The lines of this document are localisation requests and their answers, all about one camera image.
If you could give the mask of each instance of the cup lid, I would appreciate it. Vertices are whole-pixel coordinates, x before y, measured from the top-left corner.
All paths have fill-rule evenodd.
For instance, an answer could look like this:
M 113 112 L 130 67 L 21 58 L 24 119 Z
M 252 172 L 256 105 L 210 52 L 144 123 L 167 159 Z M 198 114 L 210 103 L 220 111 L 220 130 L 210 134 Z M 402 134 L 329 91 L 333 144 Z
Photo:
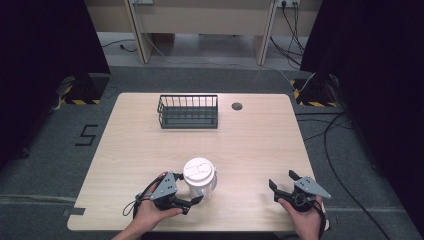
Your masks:
M 192 186 L 204 186 L 214 177 L 214 167 L 205 158 L 193 158 L 184 166 L 184 180 Z

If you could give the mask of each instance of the electrical cord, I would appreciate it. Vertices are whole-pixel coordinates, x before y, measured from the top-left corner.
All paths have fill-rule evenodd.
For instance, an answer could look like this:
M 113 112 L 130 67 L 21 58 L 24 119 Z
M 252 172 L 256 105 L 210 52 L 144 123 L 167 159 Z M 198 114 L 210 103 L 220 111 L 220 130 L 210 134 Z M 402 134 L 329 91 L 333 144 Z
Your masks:
M 135 51 L 137 51 L 137 48 L 136 49 L 134 49 L 134 50 L 128 50 L 127 48 L 125 48 L 124 47 L 124 45 L 119 45 L 119 47 L 121 48 L 121 50 L 125 50 L 125 51 L 127 51 L 127 52 L 135 52 Z
M 102 45 L 102 47 L 107 47 L 107 46 L 110 46 L 112 44 L 119 43 L 119 42 L 129 42 L 129 41 L 135 41 L 135 40 L 134 39 L 122 39 L 122 40 L 110 42 L 110 43 L 108 43 L 106 45 Z
M 323 122 L 323 123 L 330 123 L 330 121 L 326 121 L 326 120 L 321 120 L 321 119 L 300 119 L 300 120 L 297 120 L 298 122 L 310 122 L 310 121 L 315 121 L 315 122 Z M 354 129 L 354 127 L 346 127 L 346 126 L 343 126 L 342 125 L 342 123 L 345 123 L 345 122 L 348 122 L 349 120 L 346 120 L 346 121 L 343 121 L 343 122 L 340 122 L 340 123 L 333 123 L 333 125 L 335 125 L 335 126 L 337 126 L 337 127 L 341 127 L 341 128 L 344 128 L 344 129 Z
M 346 193 L 352 198 L 353 201 L 355 201 L 355 203 L 362 209 L 362 211 L 371 219 L 371 221 L 374 222 L 374 224 L 378 227 L 378 229 L 381 231 L 381 233 L 386 237 L 386 239 L 390 240 L 389 236 L 387 235 L 387 233 L 384 231 L 384 229 L 380 226 L 380 224 L 374 219 L 374 217 L 365 209 L 364 206 L 362 206 L 362 204 L 350 193 L 350 191 L 347 189 L 347 187 L 343 184 L 343 182 L 341 181 L 340 177 L 338 176 L 336 170 L 334 169 L 333 163 L 331 162 L 331 158 L 330 155 L 328 153 L 328 148 L 327 148 L 327 133 L 328 130 L 330 130 L 331 126 L 333 125 L 333 123 L 342 115 L 344 115 L 344 113 L 341 113 L 339 115 L 337 115 L 327 126 L 327 128 L 324 131 L 324 150 L 325 150 L 325 156 L 327 158 L 328 164 L 331 168 L 331 171 L 333 172 L 334 176 L 336 177 L 337 181 L 340 183 L 340 185 L 342 186 L 342 188 L 346 191 Z
M 296 88 L 294 88 L 293 87 L 293 89 L 296 91 L 296 92 L 302 92 L 303 91 L 303 89 L 305 89 L 306 88 L 306 86 L 308 85 L 308 83 L 311 81 L 311 79 L 313 78 L 315 76 L 315 73 L 313 73 L 311 76 L 309 76 L 309 78 L 308 79 L 306 79 L 306 82 L 305 82 L 305 84 L 303 85 L 303 87 L 300 89 L 300 90 L 297 90 Z
M 321 239 L 322 234 L 324 233 L 324 230 L 325 230 L 325 223 L 326 223 L 325 214 L 322 211 L 321 205 L 317 201 L 315 201 L 315 203 L 318 204 L 319 207 L 317 207 L 315 205 L 315 203 L 314 204 L 312 204 L 310 202 L 306 202 L 306 203 L 309 204 L 312 208 L 314 208 L 318 212 L 318 214 L 321 218 L 321 223 L 320 223 L 320 227 L 319 227 L 319 235 L 318 235 L 318 239 Z
M 287 4 L 286 1 L 283 1 L 281 8 L 282 8 L 283 16 L 286 19 L 287 25 L 289 26 L 290 32 L 292 33 L 292 38 L 291 38 L 291 41 L 290 41 L 289 48 L 288 48 L 287 52 L 288 52 L 288 55 L 291 53 L 291 51 L 290 51 L 291 46 L 293 45 L 293 42 L 295 42 L 297 44 L 297 46 L 299 47 L 301 56 L 303 56 L 304 47 L 300 43 L 300 40 L 299 40 L 299 37 L 298 37 L 298 33 L 297 33 L 297 29 L 298 29 L 297 26 L 298 26 L 298 22 L 299 22 L 299 5 L 296 2 L 293 3 L 294 4 L 293 5 L 293 7 L 294 7 L 294 29 L 293 29 L 292 25 L 290 24 L 289 19 L 287 18 L 286 12 L 285 12 L 286 4 Z M 295 63 L 296 65 L 298 65 L 300 67 L 300 63 L 299 62 L 293 61 L 293 58 L 287 57 L 288 64 L 292 68 L 294 68 L 294 69 L 299 69 L 299 67 L 293 66 L 290 61 L 292 61 L 293 63 Z
M 58 97 L 57 106 L 52 107 L 51 111 L 59 110 L 60 107 L 62 106 L 62 96 L 60 96 L 59 94 L 57 94 L 57 97 Z
M 298 53 L 293 53 L 293 52 L 290 52 L 290 51 L 288 51 L 288 50 L 285 50 L 285 49 L 283 49 L 282 47 L 280 47 L 280 46 L 278 46 L 277 45 L 277 43 L 275 43 L 275 41 L 274 41 L 274 39 L 272 38 L 272 37 L 270 37 L 269 38 L 270 40 L 271 40 L 271 42 L 274 44 L 274 46 L 275 46 L 275 48 L 284 56 L 284 57 L 286 57 L 286 58 L 288 58 L 288 59 L 290 59 L 292 62 L 294 62 L 294 63 L 296 63 L 297 65 L 299 65 L 300 66 L 300 63 L 298 62 L 298 61 L 296 61 L 294 58 L 292 58 L 291 56 L 290 56 L 290 54 L 295 54 L 295 55 L 298 55 L 298 56 L 302 56 L 302 55 L 300 55 L 300 54 L 298 54 Z
M 352 128 L 348 128 L 348 127 L 343 127 L 343 126 L 339 126 L 339 127 L 342 127 L 342 128 L 345 128 L 345 129 L 353 129 L 353 127 Z M 313 139 L 313 138 L 316 138 L 316 137 L 319 137 L 319 136 L 321 136 L 321 135 L 323 135 L 325 132 L 322 132 L 322 133 L 318 133 L 318 134 L 316 134 L 316 135 L 313 135 L 313 136 L 311 136 L 311 137 L 308 137 L 308 138 L 304 138 L 303 139 L 303 142 L 306 142 L 306 141 L 308 141 L 308 140 L 311 140 L 311 139 Z
M 146 189 L 144 189 L 144 191 L 143 192 L 141 192 L 141 193 L 139 193 L 139 194 L 137 194 L 136 196 L 135 196 L 135 200 L 134 201 L 132 201 L 132 202 L 130 202 L 130 203 L 128 203 L 127 204 L 127 206 L 125 206 L 125 208 L 122 210 L 122 215 L 124 215 L 124 216 L 128 216 L 130 213 L 131 213 L 131 211 L 133 211 L 133 218 L 135 218 L 135 215 L 137 214 L 137 211 L 138 211 L 138 207 L 140 206 L 140 204 L 141 204 L 141 202 L 144 200 L 143 198 L 144 198 L 144 195 L 146 195 L 146 193 L 147 193 L 147 191 L 155 184 L 155 183 L 158 183 L 158 182 L 160 182 L 160 181 L 162 181 L 162 179 L 165 177 L 165 175 L 163 175 L 163 176 L 161 176 L 161 177 L 158 177 L 158 178 L 156 178 L 155 180 L 153 180 L 153 182 L 151 182 L 147 187 L 146 187 Z M 132 207 L 130 208 L 130 210 L 128 211 L 128 212 L 125 212 L 125 210 L 130 206 L 130 205 L 132 205 Z
M 339 87 L 339 79 L 333 74 L 329 74 L 329 77 L 330 79 L 326 81 L 327 85 L 329 86 L 328 95 L 330 96 L 331 92 L 332 95 L 335 97 L 333 102 L 337 102 L 342 108 L 347 108 L 343 101 L 343 99 L 345 99 L 344 93 Z
M 106 99 L 110 99 L 111 97 L 115 96 L 115 95 L 118 93 L 119 87 L 110 87 L 110 88 L 115 89 L 115 91 L 114 91 L 112 94 L 107 95 L 107 96 L 106 96 L 106 94 L 105 94 L 105 93 L 103 93 L 103 96 L 104 96 Z

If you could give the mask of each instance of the black and yellow hazard tape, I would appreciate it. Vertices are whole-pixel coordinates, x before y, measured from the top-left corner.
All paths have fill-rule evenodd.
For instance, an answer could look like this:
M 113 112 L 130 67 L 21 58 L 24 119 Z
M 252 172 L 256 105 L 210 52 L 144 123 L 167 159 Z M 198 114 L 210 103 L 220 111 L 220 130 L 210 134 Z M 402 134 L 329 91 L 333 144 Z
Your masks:
M 100 99 L 93 99 L 93 97 L 90 98 L 89 96 L 72 97 L 72 95 L 70 95 L 71 90 L 72 85 L 66 88 L 61 99 L 61 104 L 87 105 L 100 103 Z
M 300 94 L 300 90 L 302 89 L 305 80 L 301 80 L 300 82 L 298 80 L 291 80 L 291 85 L 293 86 L 293 94 L 294 98 L 296 99 L 296 103 L 301 106 L 313 106 L 313 107 L 336 107 L 336 103 L 332 99 L 331 93 L 328 92 L 328 98 L 325 99 L 319 99 L 317 101 L 311 101 L 311 100 L 304 100 L 302 99 L 302 96 Z

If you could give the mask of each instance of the gray carpet floor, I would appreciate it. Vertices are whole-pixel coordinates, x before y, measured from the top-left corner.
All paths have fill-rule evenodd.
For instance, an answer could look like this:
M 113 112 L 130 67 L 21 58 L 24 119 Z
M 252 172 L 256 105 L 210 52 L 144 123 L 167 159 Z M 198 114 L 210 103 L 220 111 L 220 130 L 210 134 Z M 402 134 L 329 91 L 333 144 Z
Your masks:
M 387 180 L 373 168 L 356 127 L 344 114 L 326 135 L 338 106 L 295 103 L 290 84 L 274 70 L 112 67 L 98 105 L 62 105 L 39 129 L 28 158 L 11 161 L 0 175 L 0 239 L 110 239 L 116 232 L 73 232 L 66 210 L 73 207 L 117 96 L 122 92 L 281 93 L 292 99 L 316 180 L 329 193 L 325 201 L 330 229 L 322 239 L 385 239 L 352 195 L 390 239 L 422 239 Z M 309 73 L 285 72 L 289 79 Z M 86 124 L 96 135 L 91 146 L 80 134 Z M 332 171 L 333 166 L 338 178 Z M 147 234 L 144 239 L 296 239 L 286 233 Z

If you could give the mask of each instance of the black curtain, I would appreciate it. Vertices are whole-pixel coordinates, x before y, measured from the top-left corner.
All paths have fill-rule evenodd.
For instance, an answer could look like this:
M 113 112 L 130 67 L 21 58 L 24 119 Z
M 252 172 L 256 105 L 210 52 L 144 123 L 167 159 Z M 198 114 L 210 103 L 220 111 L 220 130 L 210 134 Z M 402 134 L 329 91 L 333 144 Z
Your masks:
M 110 70 L 83 0 L 4 2 L 0 31 L 2 167 L 28 144 L 66 77 Z
M 356 14 L 346 18 L 352 8 Z M 301 66 L 339 78 L 348 111 L 373 161 L 422 236 L 424 205 L 418 195 L 424 182 L 423 13 L 420 0 L 324 0 Z

